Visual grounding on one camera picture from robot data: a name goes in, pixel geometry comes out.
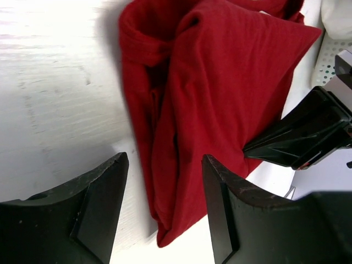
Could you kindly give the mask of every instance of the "red fabric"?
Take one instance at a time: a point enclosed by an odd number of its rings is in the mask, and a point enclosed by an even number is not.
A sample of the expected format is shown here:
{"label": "red fabric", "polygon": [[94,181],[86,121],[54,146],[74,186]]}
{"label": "red fabric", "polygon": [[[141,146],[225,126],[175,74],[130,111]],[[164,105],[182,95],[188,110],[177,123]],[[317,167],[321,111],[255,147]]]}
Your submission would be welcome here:
{"label": "red fabric", "polygon": [[[201,159],[245,178],[320,34],[300,0],[136,0],[119,20],[123,83],[160,247],[206,214]],[[261,14],[263,10],[270,14]]]}

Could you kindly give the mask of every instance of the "red cloth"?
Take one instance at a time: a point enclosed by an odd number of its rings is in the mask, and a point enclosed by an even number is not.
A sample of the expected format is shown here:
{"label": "red cloth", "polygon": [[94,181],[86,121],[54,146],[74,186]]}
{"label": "red cloth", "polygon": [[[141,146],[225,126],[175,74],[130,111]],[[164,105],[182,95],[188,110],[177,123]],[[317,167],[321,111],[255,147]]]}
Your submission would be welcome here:
{"label": "red cloth", "polygon": [[123,83],[160,247],[206,214],[201,159],[245,178],[320,34],[303,0],[136,0],[119,20]]}

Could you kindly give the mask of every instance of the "white table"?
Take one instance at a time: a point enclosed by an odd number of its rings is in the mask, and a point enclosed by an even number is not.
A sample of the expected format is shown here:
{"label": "white table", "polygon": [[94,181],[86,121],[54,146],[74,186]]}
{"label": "white table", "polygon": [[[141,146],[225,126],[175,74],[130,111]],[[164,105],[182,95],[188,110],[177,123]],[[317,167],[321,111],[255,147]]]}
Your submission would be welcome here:
{"label": "white table", "polygon": [[[0,201],[26,199],[125,151],[130,169],[111,263],[213,263],[207,218],[156,246],[120,91],[116,21],[126,3],[0,0]],[[307,24],[319,25],[319,6],[306,0]],[[285,113],[309,91],[317,51],[297,67]],[[264,163],[249,180],[284,195],[292,177]]]}

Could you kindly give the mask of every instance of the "black mechanical part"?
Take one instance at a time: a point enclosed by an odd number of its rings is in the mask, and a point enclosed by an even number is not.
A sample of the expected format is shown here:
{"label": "black mechanical part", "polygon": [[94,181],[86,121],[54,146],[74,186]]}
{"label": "black mechanical part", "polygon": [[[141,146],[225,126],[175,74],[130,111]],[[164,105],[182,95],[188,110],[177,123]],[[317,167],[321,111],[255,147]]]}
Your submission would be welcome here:
{"label": "black mechanical part", "polygon": [[297,201],[265,191],[203,157],[215,264],[352,263],[352,192]]}
{"label": "black mechanical part", "polygon": [[0,263],[108,264],[128,167],[119,153],[25,201],[0,203]]}
{"label": "black mechanical part", "polygon": [[259,158],[307,169],[352,142],[352,113],[331,92],[316,86],[286,117],[244,147]]}

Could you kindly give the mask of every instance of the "perforated white panel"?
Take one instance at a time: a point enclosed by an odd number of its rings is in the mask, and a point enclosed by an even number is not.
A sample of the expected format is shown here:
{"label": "perforated white panel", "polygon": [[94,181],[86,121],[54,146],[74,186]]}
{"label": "perforated white panel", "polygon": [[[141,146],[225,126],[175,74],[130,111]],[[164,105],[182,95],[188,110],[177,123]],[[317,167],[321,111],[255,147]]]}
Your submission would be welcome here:
{"label": "perforated white panel", "polygon": [[324,86],[335,75],[335,55],[352,46],[352,40],[333,40],[325,33],[312,75],[312,87]]}

